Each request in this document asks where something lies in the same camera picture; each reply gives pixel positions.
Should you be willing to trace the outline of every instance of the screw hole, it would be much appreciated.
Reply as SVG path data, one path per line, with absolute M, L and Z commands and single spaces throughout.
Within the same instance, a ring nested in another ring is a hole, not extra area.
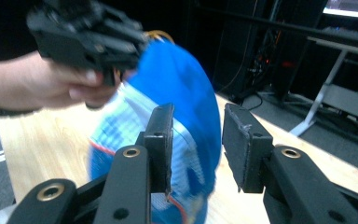
M 129 210 L 125 209 L 125 208 L 119 208 L 118 210 L 115 211 L 115 213 L 113 214 L 113 218 L 117 219 L 117 220 L 122 220 L 124 218 L 127 218 L 129 216 Z
M 293 158 L 293 159 L 297 159 L 301 157 L 301 154 L 299 154 L 297 151 L 288 148 L 283 149 L 282 154 L 286 157 Z
M 123 155 L 127 158 L 136 157 L 141 154 L 141 151 L 137 148 L 129 148 L 123 152 Z

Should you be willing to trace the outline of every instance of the black equipment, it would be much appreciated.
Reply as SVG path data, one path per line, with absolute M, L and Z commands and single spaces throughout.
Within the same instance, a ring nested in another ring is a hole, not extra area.
M 239 191 L 264 190 L 271 223 L 358 223 L 358 194 L 331 183 L 301 150 L 274 147 L 241 106 L 226 105 L 223 145 Z
M 171 192 L 173 105 L 153 110 L 133 146 L 116 152 L 108 175 L 76 189 L 66 179 L 34 187 L 11 223 L 150 223 L 150 193 Z
M 113 67 L 135 68 L 148 43 L 140 22 L 90 0 L 45 0 L 27 24 L 42 57 L 101 71 L 110 85 Z
M 238 191 L 264 192 L 271 223 L 358 223 L 358 194 L 331 183 L 306 153 L 272 140 L 248 110 L 226 104 L 223 145 Z M 159 106 L 137 143 L 116 153 L 108 175 L 79 189 L 46 181 L 8 223 L 150 223 L 150 193 L 170 192 L 171 154 L 172 105 Z

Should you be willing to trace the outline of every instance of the wooden table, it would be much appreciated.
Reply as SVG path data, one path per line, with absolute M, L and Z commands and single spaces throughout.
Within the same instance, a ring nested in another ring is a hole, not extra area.
M 227 101 L 217 96 L 223 125 Z M 101 111 L 83 105 L 42 110 L 32 115 L 0 118 L 0 138 L 17 202 L 37 184 L 67 178 L 82 186 L 88 182 L 88 137 L 99 124 Z M 358 169 L 345 161 L 256 117 L 274 137 L 274 145 L 297 147 L 315 161 L 333 182 L 358 192 Z M 237 192 L 226 157 L 216 171 L 207 223 L 269 223 L 261 194 Z

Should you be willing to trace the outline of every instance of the finger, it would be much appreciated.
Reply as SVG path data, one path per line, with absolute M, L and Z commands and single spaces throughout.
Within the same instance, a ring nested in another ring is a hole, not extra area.
M 82 100 L 87 103 L 106 103 L 117 88 L 101 86 L 97 88 L 77 86 L 69 90 L 69 95 L 74 100 Z
M 64 83 L 97 87 L 103 83 L 103 75 L 94 70 L 74 68 L 60 63 L 50 63 L 55 77 Z

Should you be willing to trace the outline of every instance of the snack bag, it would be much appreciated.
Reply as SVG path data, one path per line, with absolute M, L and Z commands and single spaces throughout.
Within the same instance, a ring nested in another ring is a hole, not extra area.
M 168 42 L 152 42 L 137 72 L 120 85 L 92 135 L 90 178 L 109 172 L 115 152 L 133 145 L 153 109 L 172 103 L 172 193 L 151 196 L 153 223 L 203 223 L 221 153 L 219 111 L 198 61 Z

